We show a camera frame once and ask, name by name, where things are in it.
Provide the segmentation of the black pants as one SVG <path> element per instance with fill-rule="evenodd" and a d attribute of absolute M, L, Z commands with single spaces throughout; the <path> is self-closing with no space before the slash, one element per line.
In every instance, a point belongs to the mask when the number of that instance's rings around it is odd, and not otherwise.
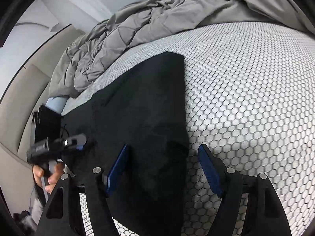
<path fill-rule="evenodd" d="M 112 216 L 138 235 L 180 235 L 184 218 L 186 131 L 184 57 L 164 52 L 122 74 L 63 118 L 83 151 L 64 158 L 81 180 L 107 171 L 128 146 L 123 175 L 108 199 Z"/>

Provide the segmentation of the light blue pillow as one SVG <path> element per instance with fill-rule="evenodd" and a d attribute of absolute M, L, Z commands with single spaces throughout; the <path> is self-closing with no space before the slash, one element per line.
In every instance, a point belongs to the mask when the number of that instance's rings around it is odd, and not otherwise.
<path fill-rule="evenodd" d="M 67 96 L 48 98 L 45 106 L 53 110 L 54 112 L 61 114 L 66 105 L 67 100 L 68 100 Z"/>

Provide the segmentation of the beige padded headboard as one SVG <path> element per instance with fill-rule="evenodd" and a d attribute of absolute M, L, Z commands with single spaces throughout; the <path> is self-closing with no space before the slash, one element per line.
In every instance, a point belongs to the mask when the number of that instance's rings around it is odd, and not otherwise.
<path fill-rule="evenodd" d="M 32 112 L 48 100 L 57 62 L 82 34 L 68 25 L 32 51 L 1 97 L 1 190 L 11 214 L 28 210 L 32 203 L 32 170 L 26 161 Z"/>

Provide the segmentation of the white honeycomb mattress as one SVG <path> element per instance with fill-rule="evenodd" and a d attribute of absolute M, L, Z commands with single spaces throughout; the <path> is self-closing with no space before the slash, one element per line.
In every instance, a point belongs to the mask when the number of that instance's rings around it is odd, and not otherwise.
<path fill-rule="evenodd" d="M 266 174 L 293 235 L 314 220 L 314 38 L 262 22 L 222 23 L 125 52 L 94 85 L 68 99 L 86 103 L 136 64 L 162 52 L 185 58 L 187 159 L 182 235 L 206 235 L 220 205 L 197 160 L 207 144 L 227 165 Z"/>

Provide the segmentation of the grey crumpled duvet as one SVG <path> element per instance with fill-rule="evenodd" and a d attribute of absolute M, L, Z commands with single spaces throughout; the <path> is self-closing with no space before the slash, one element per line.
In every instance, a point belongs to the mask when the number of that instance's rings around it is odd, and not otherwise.
<path fill-rule="evenodd" d="M 78 97 L 126 50 L 182 31 L 228 22 L 273 22 L 314 32 L 314 0 L 142 0 L 69 45 L 51 77 L 49 96 Z"/>

